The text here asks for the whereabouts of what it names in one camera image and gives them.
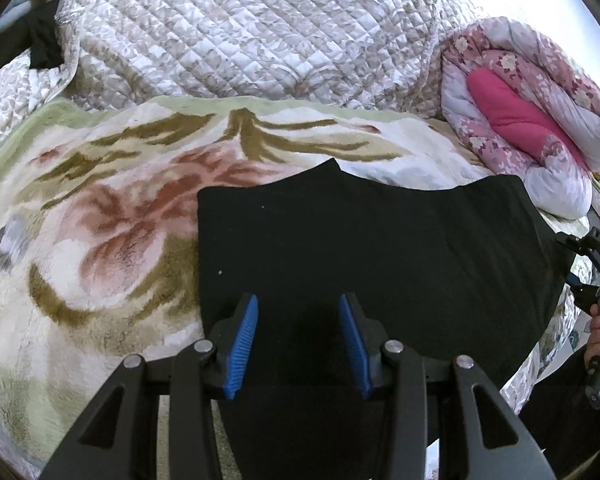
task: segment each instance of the floral blanket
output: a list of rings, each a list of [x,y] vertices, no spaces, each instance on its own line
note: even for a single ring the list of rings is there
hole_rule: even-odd
[[[201,188],[265,184],[331,157],[358,176],[425,190],[491,174],[441,121],[293,100],[160,97],[98,113],[58,100],[27,119],[0,147],[0,455],[35,478],[125,355],[160,358],[202,336]],[[545,218],[555,230],[588,229],[585,219]],[[574,271],[588,281],[583,258]],[[574,319],[565,291],[503,389],[514,409]],[[237,478],[219,421],[218,441]]]
[[[544,112],[565,138],[535,128],[532,134],[535,125],[526,124],[525,135],[538,137],[540,148],[525,153],[497,134],[467,85],[469,74],[484,69]],[[524,181],[536,207],[563,218],[587,213],[589,171],[600,171],[600,88],[550,38],[507,18],[478,20],[457,33],[443,48],[442,110],[486,167]]]

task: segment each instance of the black cloth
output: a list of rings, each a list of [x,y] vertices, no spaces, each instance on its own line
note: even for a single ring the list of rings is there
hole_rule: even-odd
[[[534,387],[520,412],[524,423],[561,479],[600,452],[600,411],[584,395],[586,347]],[[600,480],[600,453],[579,480]]]
[[[198,226],[205,331],[242,293],[260,303],[243,390],[221,405],[245,480],[372,476],[382,403],[353,387],[343,292],[391,338],[435,358],[471,355],[502,386],[546,329],[573,262],[505,175],[420,191],[331,160],[266,186],[203,189]]]
[[[31,49],[29,68],[39,70],[62,65],[62,49],[56,38],[55,15],[60,0],[32,9],[0,34],[0,69]]]

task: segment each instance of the finger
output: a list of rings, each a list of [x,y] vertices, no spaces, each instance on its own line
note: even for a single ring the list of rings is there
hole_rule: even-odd
[[[600,316],[596,316],[595,318],[593,318],[589,325],[589,330],[591,330],[592,332],[598,329],[600,329]]]
[[[600,355],[600,344],[591,345],[587,347],[587,351],[584,352],[584,362],[589,366],[589,361],[593,356]]]
[[[587,346],[600,344],[600,330],[593,330],[589,335]]]

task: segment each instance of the bedding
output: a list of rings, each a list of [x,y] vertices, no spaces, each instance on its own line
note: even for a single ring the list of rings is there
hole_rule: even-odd
[[[202,335],[199,189],[264,184],[328,158],[412,189],[492,174],[442,121],[296,100],[158,97],[92,113],[56,100],[25,120],[0,147],[0,455],[35,478],[120,359],[167,356]],[[588,231],[586,218],[542,216]],[[586,258],[572,270],[589,281]],[[575,317],[565,287],[502,389],[515,410]],[[238,478],[217,423],[224,472]],[[162,425],[161,478],[165,435]]]
[[[440,43],[484,15],[469,0],[62,0],[65,65],[30,72],[26,52],[1,71],[0,141],[63,91],[85,110],[253,95],[431,117]]]
[[[524,181],[536,207],[567,219],[589,210],[600,89],[551,39],[507,18],[456,34],[443,49],[442,109],[491,171]]]
[[[36,7],[51,0],[12,0],[0,16],[0,36],[9,33],[10,28]]]

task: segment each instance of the quilted comforter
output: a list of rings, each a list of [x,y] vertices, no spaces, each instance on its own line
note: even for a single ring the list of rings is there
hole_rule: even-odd
[[[0,70],[0,141],[63,89],[86,110],[252,95],[431,117],[441,41],[483,14],[469,0],[62,0],[66,63],[33,72],[24,53]]]
[[[538,208],[587,213],[600,88],[573,59],[528,25],[487,18],[445,45],[443,73],[443,113],[485,166],[519,176]]]

